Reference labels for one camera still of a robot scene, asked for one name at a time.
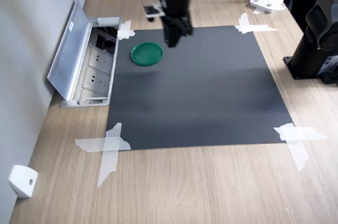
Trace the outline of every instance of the green plastic lid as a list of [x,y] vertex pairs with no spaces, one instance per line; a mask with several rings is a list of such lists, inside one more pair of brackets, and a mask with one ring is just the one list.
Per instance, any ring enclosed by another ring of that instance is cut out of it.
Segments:
[[162,47],[157,43],[141,43],[132,50],[132,59],[139,66],[151,66],[163,56]]

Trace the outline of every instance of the masking tape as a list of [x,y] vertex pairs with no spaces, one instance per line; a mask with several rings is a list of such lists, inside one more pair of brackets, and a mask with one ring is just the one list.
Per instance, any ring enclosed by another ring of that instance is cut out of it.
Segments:
[[134,30],[130,30],[131,24],[132,24],[131,20],[121,24],[120,29],[117,31],[117,37],[119,38],[119,40],[129,39],[130,36],[135,35]]
[[122,124],[117,123],[113,129],[106,131],[105,138],[75,140],[76,145],[88,153],[103,152],[97,188],[111,172],[116,171],[118,151],[130,150],[129,143],[120,137],[121,128]]
[[293,123],[274,129],[279,133],[280,139],[286,141],[299,171],[304,168],[306,161],[309,160],[303,141],[326,139],[324,134],[316,132],[312,127],[295,127]]
[[248,14],[243,13],[241,17],[238,19],[239,25],[236,25],[235,28],[238,29],[242,34],[246,34],[252,31],[278,31],[277,29],[273,29],[272,27],[268,27],[268,25],[250,25]]

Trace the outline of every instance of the wooden table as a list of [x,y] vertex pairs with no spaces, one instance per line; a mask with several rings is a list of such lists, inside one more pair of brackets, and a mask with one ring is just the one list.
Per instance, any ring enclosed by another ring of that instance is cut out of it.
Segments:
[[[84,8],[159,29],[142,9],[153,1],[87,0]],[[286,144],[130,151],[97,189],[102,154],[85,153],[74,139],[104,136],[108,107],[59,109],[56,95],[29,165],[39,172],[33,197],[16,203],[11,223],[337,223],[338,89],[293,80],[282,57],[302,32],[288,10],[253,15],[248,1],[192,0],[192,22],[236,25],[246,12],[251,24],[278,29],[255,37],[292,119],[329,137],[305,142],[302,171]]]

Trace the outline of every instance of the black device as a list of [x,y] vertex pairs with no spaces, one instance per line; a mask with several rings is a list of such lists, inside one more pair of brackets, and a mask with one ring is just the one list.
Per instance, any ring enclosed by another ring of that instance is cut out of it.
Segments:
[[160,16],[164,30],[164,41],[169,48],[176,47],[181,36],[192,35],[193,27],[190,21],[190,0],[159,0],[161,8],[144,6],[148,21]]
[[338,82],[338,0],[317,0],[292,57],[284,57],[294,79]]

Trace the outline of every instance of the electrical socket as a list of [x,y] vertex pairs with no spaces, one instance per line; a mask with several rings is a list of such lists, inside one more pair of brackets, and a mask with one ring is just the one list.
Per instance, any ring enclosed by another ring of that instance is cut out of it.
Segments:
[[111,75],[112,56],[108,52],[91,47],[88,65]]
[[108,97],[110,76],[88,67],[84,76],[83,88]]

